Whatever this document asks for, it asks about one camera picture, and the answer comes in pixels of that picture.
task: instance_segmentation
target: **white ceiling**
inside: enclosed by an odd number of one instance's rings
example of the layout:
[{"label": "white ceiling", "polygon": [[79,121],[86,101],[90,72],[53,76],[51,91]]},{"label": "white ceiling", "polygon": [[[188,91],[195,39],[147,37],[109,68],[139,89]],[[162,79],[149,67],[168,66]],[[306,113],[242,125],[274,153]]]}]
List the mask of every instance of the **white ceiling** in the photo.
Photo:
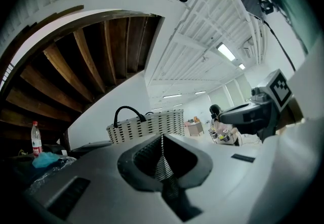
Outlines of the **white ceiling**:
[{"label": "white ceiling", "polygon": [[[239,0],[189,0],[187,13],[148,85],[152,109],[185,104],[197,97],[195,92],[210,92],[243,74],[240,63],[246,68],[261,63],[263,32],[263,26],[250,18]],[[233,52],[234,61],[216,49],[221,42]],[[249,57],[243,47],[249,48]],[[163,99],[175,94],[183,95]]]}]

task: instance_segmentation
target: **wooden staircase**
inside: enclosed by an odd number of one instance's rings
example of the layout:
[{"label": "wooden staircase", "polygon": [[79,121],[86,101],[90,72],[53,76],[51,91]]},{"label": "wooden staircase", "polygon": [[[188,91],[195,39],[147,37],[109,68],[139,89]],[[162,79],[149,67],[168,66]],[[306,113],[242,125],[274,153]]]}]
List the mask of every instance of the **wooden staircase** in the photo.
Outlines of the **wooden staircase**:
[{"label": "wooden staircase", "polygon": [[43,143],[64,141],[81,114],[144,69],[159,20],[129,11],[91,15],[28,51],[0,92],[2,155],[31,152],[35,120]]}]

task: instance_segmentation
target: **plastic water bottle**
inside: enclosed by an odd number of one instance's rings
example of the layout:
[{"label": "plastic water bottle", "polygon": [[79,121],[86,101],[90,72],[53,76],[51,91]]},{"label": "plastic water bottle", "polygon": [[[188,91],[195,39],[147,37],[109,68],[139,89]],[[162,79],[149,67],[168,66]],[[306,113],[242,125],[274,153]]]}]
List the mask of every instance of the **plastic water bottle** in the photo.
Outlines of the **plastic water bottle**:
[{"label": "plastic water bottle", "polygon": [[32,122],[32,129],[31,129],[31,143],[32,143],[32,150],[35,157],[43,152],[42,149],[42,142],[41,142],[41,133],[39,132],[39,128],[37,127],[38,122]]}]

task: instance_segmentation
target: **woven basket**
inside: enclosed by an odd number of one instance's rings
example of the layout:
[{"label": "woven basket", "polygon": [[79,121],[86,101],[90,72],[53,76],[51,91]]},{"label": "woven basket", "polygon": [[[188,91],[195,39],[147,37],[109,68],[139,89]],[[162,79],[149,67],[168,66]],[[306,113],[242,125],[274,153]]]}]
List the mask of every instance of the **woven basket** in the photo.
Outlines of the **woven basket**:
[{"label": "woven basket", "polygon": [[[118,113],[127,108],[134,111],[138,117],[117,122]],[[183,110],[173,110],[142,115],[134,108],[120,107],[115,114],[114,124],[107,127],[111,144],[126,142],[149,134],[174,133],[184,136]]]}]

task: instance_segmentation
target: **black basket handle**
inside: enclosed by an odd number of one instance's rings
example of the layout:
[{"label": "black basket handle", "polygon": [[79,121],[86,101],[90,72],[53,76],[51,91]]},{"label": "black basket handle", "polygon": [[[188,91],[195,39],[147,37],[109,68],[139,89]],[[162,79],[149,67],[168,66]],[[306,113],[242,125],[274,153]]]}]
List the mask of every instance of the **black basket handle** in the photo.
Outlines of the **black basket handle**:
[{"label": "black basket handle", "polygon": [[144,115],[140,114],[138,111],[136,111],[133,107],[130,107],[130,106],[121,106],[117,109],[116,113],[115,113],[115,119],[113,121],[113,127],[114,128],[118,128],[118,125],[117,125],[117,117],[118,117],[118,113],[120,112],[121,109],[130,109],[132,110],[134,113],[137,114],[137,116],[140,118],[141,122],[144,122],[146,121]]}]

